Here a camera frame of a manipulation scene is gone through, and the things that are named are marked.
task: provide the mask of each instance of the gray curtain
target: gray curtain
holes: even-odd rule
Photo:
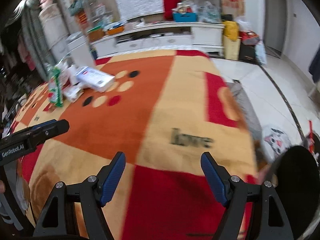
[[[25,45],[36,65],[36,69],[44,81],[48,81],[46,63],[55,65],[39,20],[39,0],[26,0],[21,15],[21,25]]]

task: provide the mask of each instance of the doorway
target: doorway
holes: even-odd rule
[[[266,53],[280,58],[286,33],[286,0],[266,0],[264,44]]]

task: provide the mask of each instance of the black dot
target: black dot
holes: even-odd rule
[[[129,73],[129,77],[136,77],[140,74],[140,72],[138,70],[132,71]]]
[[[82,106],[87,106],[88,104],[90,104],[91,103],[91,101],[92,101],[92,96],[91,97],[88,97],[83,103],[82,103]]]

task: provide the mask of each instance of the polka dot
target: polka dot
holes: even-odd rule
[[[132,71],[129,73],[129,77],[133,78],[133,77],[136,77],[140,74],[140,71],[138,70],[135,70],[135,71]]]
[[[98,107],[101,106],[105,101],[107,101],[107,96],[101,96],[98,97],[96,100],[93,101],[92,106],[93,107]]]
[[[83,103],[82,106],[87,106],[88,104],[91,103],[93,96],[88,97]]]
[[[118,87],[117,91],[118,91],[118,92],[126,91],[126,90],[128,90],[130,87],[132,87],[133,84],[134,84],[133,81],[124,82],[123,84],[121,84],[121,85]]]
[[[121,96],[114,96],[112,98],[110,98],[109,102],[108,102],[108,106],[114,106],[115,104],[119,103],[121,100]]]
[[[113,89],[115,89],[117,86],[119,85],[119,82],[114,82],[111,87],[108,88],[107,92],[112,91]]]
[[[119,72],[119,73],[116,75],[116,78],[117,78],[117,79],[118,79],[118,78],[122,78],[122,77],[124,77],[126,74],[127,74],[127,71],[126,71],[126,70],[121,71],[121,72]]]

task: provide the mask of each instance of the blue box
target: blue box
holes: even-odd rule
[[[173,19],[177,23],[183,22],[196,22],[197,21],[197,14],[196,13],[173,13]]]

